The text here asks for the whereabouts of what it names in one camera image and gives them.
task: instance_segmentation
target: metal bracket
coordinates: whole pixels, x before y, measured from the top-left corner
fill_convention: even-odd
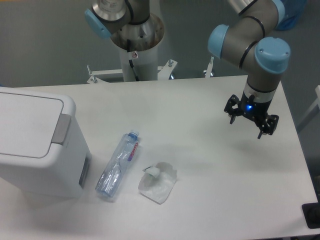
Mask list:
[[[317,99],[304,112],[300,121],[296,125],[296,132],[300,133],[314,117],[320,112],[320,85],[315,88]]]
[[[158,66],[158,80],[168,80],[168,79],[175,79],[173,75],[173,70],[177,66],[178,62],[170,59],[165,66]],[[91,71],[90,66],[87,65],[88,73],[90,78],[88,79],[88,84],[96,84],[100,82],[108,83],[103,81],[100,78],[121,78],[123,76],[122,69],[114,69],[114,70],[102,70],[102,71]]]

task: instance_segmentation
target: white table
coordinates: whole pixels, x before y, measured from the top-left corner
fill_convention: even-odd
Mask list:
[[[224,112],[246,77],[31,87],[71,96],[93,155],[83,195],[22,192],[0,180],[0,239],[251,240],[320,233],[302,204],[317,201],[284,91],[273,136]],[[113,202],[96,183],[122,134],[140,131],[137,156]],[[138,192],[142,169],[166,161],[178,180],[162,205]]]

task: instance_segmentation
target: bottle label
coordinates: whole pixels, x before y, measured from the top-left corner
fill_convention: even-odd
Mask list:
[[[134,157],[138,145],[139,145],[138,142],[136,142],[134,147],[133,147],[133,150],[132,150],[132,152],[131,152],[131,154],[130,154],[130,156],[128,158],[128,162],[130,162],[132,160],[132,158]]]

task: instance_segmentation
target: bolt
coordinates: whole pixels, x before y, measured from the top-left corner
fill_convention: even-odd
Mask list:
[[[93,82],[96,84],[96,83],[98,83],[98,80],[96,79],[96,76],[95,75],[92,75],[92,77],[93,77]]]
[[[134,51],[134,52],[132,53],[132,57],[133,57],[134,59],[138,58],[138,53],[137,53],[136,51]]]

